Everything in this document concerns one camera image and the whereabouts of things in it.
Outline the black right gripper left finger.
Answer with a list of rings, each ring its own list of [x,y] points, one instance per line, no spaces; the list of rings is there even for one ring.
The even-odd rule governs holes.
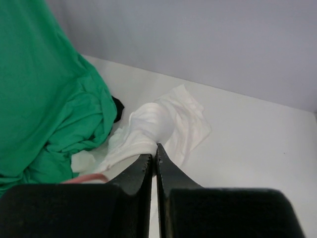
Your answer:
[[[0,199],[3,238],[146,238],[152,186],[151,155],[107,183],[28,184]]]

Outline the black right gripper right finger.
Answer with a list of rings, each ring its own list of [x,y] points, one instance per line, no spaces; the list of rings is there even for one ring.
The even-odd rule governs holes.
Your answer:
[[[162,238],[302,238],[286,196],[268,188],[204,188],[168,157],[156,154]]]

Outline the pink wire hanger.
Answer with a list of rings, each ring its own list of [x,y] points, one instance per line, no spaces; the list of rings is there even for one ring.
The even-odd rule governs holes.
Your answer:
[[[71,184],[71,183],[85,183],[91,182],[94,180],[99,180],[104,183],[107,183],[109,179],[103,174],[88,174],[88,175],[81,175],[76,178],[72,178],[70,180],[62,182],[62,184]]]

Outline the white tank top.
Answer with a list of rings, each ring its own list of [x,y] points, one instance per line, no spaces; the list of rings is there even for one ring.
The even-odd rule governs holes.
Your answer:
[[[72,155],[72,171],[78,176],[105,175],[112,167],[132,157],[155,156],[159,144],[180,166],[211,132],[203,111],[204,107],[184,85],[175,87],[132,112],[128,123],[118,128],[100,147]]]

